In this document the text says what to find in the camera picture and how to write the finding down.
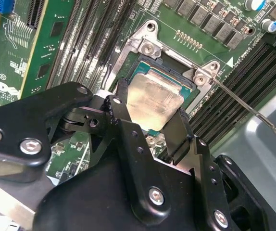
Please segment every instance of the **pcie slot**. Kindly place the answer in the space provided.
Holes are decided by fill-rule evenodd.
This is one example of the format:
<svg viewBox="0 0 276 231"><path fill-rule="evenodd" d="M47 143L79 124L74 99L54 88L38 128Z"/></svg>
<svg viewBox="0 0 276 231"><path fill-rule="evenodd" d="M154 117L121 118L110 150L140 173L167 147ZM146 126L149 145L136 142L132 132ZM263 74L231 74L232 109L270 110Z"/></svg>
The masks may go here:
<svg viewBox="0 0 276 231"><path fill-rule="evenodd" d="M45 0L31 0L26 23L28 27L37 29L43 11L44 2Z"/></svg>
<svg viewBox="0 0 276 231"><path fill-rule="evenodd" d="M262 46L256 46L255 51L251 51L253 54L252 59L245 60L244 63L240 63L240 65L236 68L236 70L240 70L240 73L236 77L230 77L225 82L224 85L229 87L230 89L238 83L246 73L251 70L251 68L256 64L259 57L261 57L263 54L265 54L268 51L268 46L265 44L262 44ZM209 117L209 114L211 113L211 108L208 107L208 105L212 105L214 107L214 104L219 104L225 97L225 93L223 91L217 90L209 101L205 102L204 107L201 108L198 113L190 120L190 125L192 129L197 129L197 127L200 126L200 124L205 120L205 118Z"/></svg>
<svg viewBox="0 0 276 231"><path fill-rule="evenodd" d="M254 86L256 89L257 86L254 84L254 81L257 80L259 76L262 75L262 72L276 59L276 52L271 51L270 54L265 58L266 63L260 62L256 64L254 68L248 70L247 74L249 75L248 78L239 81L238 84L234 85L232 91L242 98L245 102L247 98L243 95L246 90L254 90L250 86ZM212 121L214 120L214 115L216 118L220 118L222 114L226 114L229 106L235 102L234 100L230 100L228 96L228 100L222 101L221 103L217 103L217 106L213 107L213 116L207 117L206 120L203 121L205 126L202 126L200 129L197 130L197 133L204 134L209 127L212 126Z"/></svg>
<svg viewBox="0 0 276 231"><path fill-rule="evenodd" d="M70 35L73 31L74 23L75 23L75 20L77 18L77 13L78 13L78 10L80 9L81 3L82 3L81 0L75 0L74 7L73 7L73 10L72 10L70 19L69 19L69 22L67 24L67 27L66 27L66 30L65 30L65 33L64 33L64 37L63 37L62 42L61 42L61 44L63 44L63 49L59 50L59 52L58 52L57 58L55 60L55 64L54 64L53 69L52 69L51 74L50 74L50 79L49 79L47 87L46 87L47 89L49 89L53 86L53 83L56 79L57 72L60 69L60 64L61 64L61 61L62 61L62 57L64 55L65 48L66 48L66 45L67 45L68 40L70 38Z"/></svg>
<svg viewBox="0 0 276 231"><path fill-rule="evenodd" d="M96 0L93 2L92 6L91 6L91 12L88 14L87 22L85 23L82 33L79 36L79 40L75 46L75 55L72 55L72 57L71 57L69 65L68 65L66 72L63 76L62 83L66 83L70 80L70 77L74 73L74 67L78 66L80 64L79 62L77 63L79 53L80 52L83 52L83 53L89 52L90 46L95 39L94 33L98 30L99 25L101 24L101 20L103 19L103 17L106 14L107 6L109 5L110 0L105 1L105 7L104 7L103 11L100 13L100 16L97 17L96 14L99 9L100 2L101 2L100 0Z"/></svg>

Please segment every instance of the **green circuit board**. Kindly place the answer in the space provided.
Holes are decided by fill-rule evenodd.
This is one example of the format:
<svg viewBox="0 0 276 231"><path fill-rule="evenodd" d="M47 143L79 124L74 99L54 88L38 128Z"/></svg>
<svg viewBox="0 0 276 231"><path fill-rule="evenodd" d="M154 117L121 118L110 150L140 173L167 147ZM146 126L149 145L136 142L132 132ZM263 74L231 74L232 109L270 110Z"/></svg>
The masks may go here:
<svg viewBox="0 0 276 231"><path fill-rule="evenodd" d="M43 8L36 29L27 25L34 0L16 0L11 13L0 15L0 106L68 81L80 82L96 92L105 75L103 67L109 63L105 54L112 49L112 57L118 55L127 39L150 19L159 26L157 39L176 53L198 66L217 60L217 76L224 81L266 33L261 22L266 18L276 21L276 0L267 0L259 11L245 10L241 0L194 1L193 9L203 9L206 17L215 17L234 32L233 36L241 38L235 46L232 37L209 32L204 22L199 25L198 14L188 12L185 16L181 10L184 0L37 1ZM126 4L128 14L123 11ZM230 20L226 20L228 15L232 15ZM121 25L120 34L114 28L117 24ZM138 55L130 53L115 82L130 78L137 60ZM198 93L194 90L184 105ZM70 176L74 168L75 172L86 169L88 158L88 136L76 134L52 148L47 174L60 180L63 173Z"/></svg>
<svg viewBox="0 0 276 231"><path fill-rule="evenodd" d="M74 0L17 0L11 13L0 13L0 106L45 90ZM37 28L28 18L40 13Z"/></svg>

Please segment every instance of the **black dimm slot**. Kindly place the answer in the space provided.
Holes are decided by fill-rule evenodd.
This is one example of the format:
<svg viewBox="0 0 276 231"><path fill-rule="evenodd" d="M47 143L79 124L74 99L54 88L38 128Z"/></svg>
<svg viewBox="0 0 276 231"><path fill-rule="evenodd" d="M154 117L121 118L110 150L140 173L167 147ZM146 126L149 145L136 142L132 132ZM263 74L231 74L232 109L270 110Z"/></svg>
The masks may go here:
<svg viewBox="0 0 276 231"><path fill-rule="evenodd" d="M249 78L246 78L245 81L242 82L238 82L239 84L234 85L231 90L237 95L239 96L241 99L243 99L246 102L246 98L244 98L243 93L246 89L252 89L250 88L250 85L254 85L254 81L256 80L256 78L258 78L262 72L264 72L264 70L268 67L268 65L270 63L272 63L274 61L274 59L276 58L276 52L275 51L271 51L271 53L267 56L266 63L261 62L260 64L256 64L254 69L251 69L248 73L249 73ZM219 119L221 117L221 115L227 114L227 110L229 108L229 106L234 103L235 101L232 99L230 100L229 95L227 95L224 92L225 97L228 97L229 99L226 101L223 101L223 103L218 104L216 107L213 108L214 111L214 115L217 119ZM206 124L206 126L201 127L201 129L197 130L197 132L199 134L204 134L206 130L209 129L209 127L212 126L212 123L210 120L214 119L214 116L210 116L208 117L204 123Z"/></svg>
<svg viewBox="0 0 276 231"><path fill-rule="evenodd" d="M121 25L113 29L111 38L110 38L109 42L106 45L106 47L108 49L106 49L105 52L103 52L100 56L100 59L99 59L100 65L105 64L105 63L108 62L108 60L110 58L110 55L112 54L112 52L113 52L113 50L116 46L116 43L118 42L120 36L122 35L123 28L127 23L126 19L130 17L136 3L137 3L137 0L130 1L128 3L129 6L125 9L126 14L121 13L122 17L120 17L116 22L116 24L119 25L121 23Z"/></svg>
<svg viewBox="0 0 276 231"><path fill-rule="evenodd" d="M267 43L261 40L224 82L251 107L256 107L276 87L276 49ZM190 124L194 133L212 147L247 115L246 109L218 88Z"/></svg>
<svg viewBox="0 0 276 231"><path fill-rule="evenodd" d="M106 14L106 11L108 9L108 5L110 4L110 1L111 0L106 0L105 1L106 2L105 8L101 12L99 18L95 17L95 15L96 15L96 12L97 12L98 7L100 5L100 1L96 0L94 2L93 6L91 7L91 13L88 15L87 23L85 24L84 29L82 31L82 34L81 34L81 36L80 36L80 38L78 40L78 43L75 46L75 50L76 51L81 51L81 48L83 47L83 44L84 44L84 42L85 42L85 40L87 38L88 33L90 33L90 32L96 32L98 30L99 25L101 24L101 21L103 20L105 14ZM91 47L94 39L95 39L95 36L91 35L90 40L89 40L89 44L88 44L88 46L86 48L86 53L89 52L90 47ZM78 58L78 56L76 56L76 57L72 56L71 61L70 61L69 65L68 65L67 70L66 70L66 72L64 74L64 77L62 79L62 83L68 82L69 79L70 79L70 77L73 75L73 70L74 70L74 66L76 64L77 58Z"/></svg>
<svg viewBox="0 0 276 231"><path fill-rule="evenodd" d="M102 21L102 24L100 26L100 31L96 34L96 42L91 48L91 52L84 55L84 64L79 67L79 71L76 73L74 81L77 81L79 83L82 83L87 71L89 69L89 62L88 57L92 59L94 55L96 54L97 50L99 49L100 45L102 44L102 41L104 39L104 35L106 34L106 29L108 28L108 25L111 23L111 18L113 14L116 12L116 8L118 7L119 2L113 1L112 4L109 5L108 13L105 15L105 19Z"/></svg>
<svg viewBox="0 0 276 231"><path fill-rule="evenodd" d="M110 10L110 14L109 17L106 18L106 20L103 22L103 25L101 26L101 28L103 28L103 30L101 30L101 32L99 33L98 36L98 41L95 44L95 46L92 48L92 51L90 53L90 57L93 57L96 55L96 53L98 52L98 49L100 48L100 46L102 45L104 39L106 39L106 44L107 44L107 38L106 34L107 33L111 33L113 28L117 26L116 23L116 19L119 17L122 17L122 13L123 11L120 11L120 9L118 9L118 11L116 11L116 9L118 8L118 6L122 3L122 0L117 0L114 1L111 10ZM127 6L127 1L124 1L122 9L126 9ZM80 76L80 81L83 81L84 79L84 75ZM92 78L90 78L87 87L88 88L92 88L92 86L98 81L99 77L98 76L93 76Z"/></svg>
<svg viewBox="0 0 276 231"><path fill-rule="evenodd" d="M238 81L240 81L245 74L250 70L254 64L257 62L260 56L262 56L265 52L267 52L268 46L260 46L256 47L255 50L251 51L253 53L253 58L249 60L244 60L241 62L236 70L240 70L240 73L236 78L228 78L224 81L224 85L226 87L233 87L234 84L236 84ZM211 99L205 102L205 107L201 108L199 110L199 113L197 113L194 117L195 119L190 120L190 124L192 129L196 129L205 118L209 117L209 114L211 113L211 108L207 107L208 105L212 105L214 107L214 103L219 104L221 100L224 98L224 92L219 91L219 89L212 95Z"/></svg>
<svg viewBox="0 0 276 231"><path fill-rule="evenodd" d="M270 71L265 71L265 73L263 73L263 76L266 76L266 77L263 79L258 79L258 78L255 79L258 82L253 83L255 86L254 88L249 88L249 91L244 92L242 95L240 95L240 97L251 107L255 107L257 103L254 103L254 102L257 102L257 99L262 97L260 92L261 89L263 89L265 86L268 86L268 84L270 85L273 84L272 82L274 81L274 76L276 76L276 66L273 66L272 70ZM245 116L249 114L249 112L245 110L241 105L239 105L235 100L229 99L229 104L231 105L229 108L223 109L227 112L227 114L223 115L222 118L219 118L220 121L218 122L215 129L217 131L221 132L222 129L225 128L227 124L227 119L232 120L232 124L235 125L241 118L243 118L243 116L240 116L240 114L242 115L242 113L245 113ZM205 134L205 138L210 141L213 141L213 139L215 138L214 135L212 134L212 131L204 131L204 133L201 133L201 134Z"/></svg>
<svg viewBox="0 0 276 231"><path fill-rule="evenodd" d="M85 6L83 12L82 12L82 18L80 19L80 21L78 22L78 26L77 26L77 31L74 35L74 38L73 38L73 43L70 47L70 51L71 51L71 54L68 54L67 57L65 58L65 62L64 62L64 65L62 68L59 68L57 71L57 76L58 76L58 82L56 85L60 85L62 83L62 80L64 78L64 74L67 70L67 67L69 65L69 62L72 58L72 55L73 55L73 49L74 49L74 46L77 44L77 40L80 36L80 34L82 33L82 27L83 25L85 24L86 20L87 20L87 16L88 16L88 12L90 11L91 9L91 6L92 6L92 0L89 0L89 2L87 3L87 5Z"/></svg>
<svg viewBox="0 0 276 231"><path fill-rule="evenodd" d="M262 93L258 93L258 97L253 97L254 101L252 102L252 106L255 107L259 104L261 100L263 100L264 97L268 95L270 91L272 91L276 87L276 81L272 83L272 85L266 89ZM232 121L229 121L229 126L224 127L225 129L222 130L220 133L215 133L212 138L210 138L209 145L214 146L217 142L220 141L222 137L224 137L235 125L237 122L241 121L243 118L245 118L249 112L247 110L244 110L242 107L240 108L242 112L236 117L232 118Z"/></svg>
<svg viewBox="0 0 276 231"><path fill-rule="evenodd" d="M94 90L94 88L95 88L94 83L99 81L100 74L102 73L102 66L108 62L117 42L122 34L123 28L126 25L126 22L127 22L126 19L132 13L136 3L137 3L136 0L126 2L119 14L119 17L115 21L111 35L106 43L106 48L103 49L104 52L102 52L100 54L97 71L92 73L93 83L91 85L91 90Z"/></svg>
<svg viewBox="0 0 276 231"><path fill-rule="evenodd" d="M71 32L74 28L75 19L77 18L77 12L80 9L81 3L82 3L81 0L75 0L73 10L72 10L71 16L69 18L69 22L68 22L67 27L65 29L65 33L64 33L62 42L60 43L60 44L64 44L64 46L63 46L62 51L61 50L58 51L53 69L50 73L50 79L48 81L46 89L51 88L54 81L55 81L55 79L56 79L56 74L57 74L57 71L60 69L60 64L61 64L62 57L63 57L65 49L66 49L66 44L68 43L70 34L71 34Z"/></svg>

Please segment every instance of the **screw hole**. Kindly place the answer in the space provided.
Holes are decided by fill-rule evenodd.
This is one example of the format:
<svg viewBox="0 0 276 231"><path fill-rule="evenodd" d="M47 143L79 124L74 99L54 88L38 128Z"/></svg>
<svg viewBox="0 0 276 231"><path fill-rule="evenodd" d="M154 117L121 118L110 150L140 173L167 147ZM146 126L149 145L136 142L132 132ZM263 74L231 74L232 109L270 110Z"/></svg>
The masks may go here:
<svg viewBox="0 0 276 231"><path fill-rule="evenodd" d="M114 98L113 101L115 101L117 104L121 104L122 103L122 101L119 100L118 98Z"/></svg>
<svg viewBox="0 0 276 231"><path fill-rule="evenodd" d="M217 185L217 181L215 179L212 178L211 181L212 181L213 185Z"/></svg>
<svg viewBox="0 0 276 231"><path fill-rule="evenodd" d="M132 136L137 137L138 133L136 133L135 131L132 131Z"/></svg>
<svg viewBox="0 0 276 231"><path fill-rule="evenodd" d="M254 32L255 32L255 29L254 28L250 28L249 30L248 30L248 35L253 35L254 34Z"/></svg>
<svg viewBox="0 0 276 231"><path fill-rule="evenodd" d="M143 154L143 148L138 147L138 148L137 148L137 151L138 151L140 154Z"/></svg>
<svg viewBox="0 0 276 231"><path fill-rule="evenodd" d="M98 125L99 121L97 119L91 119L89 120L89 126L90 128L95 128Z"/></svg>
<svg viewBox="0 0 276 231"><path fill-rule="evenodd" d="M211 64L211 70L217 70L218 69L218 65L217 64Z"/></svg>
<svg viewBox="0 0 276 231"><path fill-rule="evenodd" d="M153 32L155 30L155 25L153 23L149 23L147 25L147 29L149 32Z"/></svg>

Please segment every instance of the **black mounting arm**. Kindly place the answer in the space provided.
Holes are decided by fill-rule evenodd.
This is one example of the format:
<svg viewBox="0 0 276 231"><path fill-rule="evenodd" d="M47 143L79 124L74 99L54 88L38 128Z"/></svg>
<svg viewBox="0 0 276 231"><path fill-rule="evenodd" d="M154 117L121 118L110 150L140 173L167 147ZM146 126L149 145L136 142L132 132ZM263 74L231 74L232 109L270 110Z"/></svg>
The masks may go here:
<svg viewBox="0 0 276 231"><path fill-rule="evenodd" d="M237 166L211 159L183 109L163 129L162 158L181 171L153 159L126 101L122 79L116 96L67 83L0 107L0 179L36 181L54 143L90 134L91 168L46 195L33 230L276 230L275 212Z"/></svg>

